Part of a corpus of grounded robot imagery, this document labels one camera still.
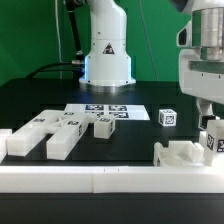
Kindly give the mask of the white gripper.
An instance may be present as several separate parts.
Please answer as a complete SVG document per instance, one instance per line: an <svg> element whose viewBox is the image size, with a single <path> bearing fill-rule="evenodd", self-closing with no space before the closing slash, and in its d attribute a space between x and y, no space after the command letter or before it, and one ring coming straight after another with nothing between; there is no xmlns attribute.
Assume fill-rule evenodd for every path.
<svg viewBox="0 0 224 224"><path fill-rule="evenodd" d="M224 105L224 57L221 61L204 61L195 50L182 50L179 55L179 84L183 93L198 97L198 127L205 130L208 121L215 119L212 102Z"/></svg>

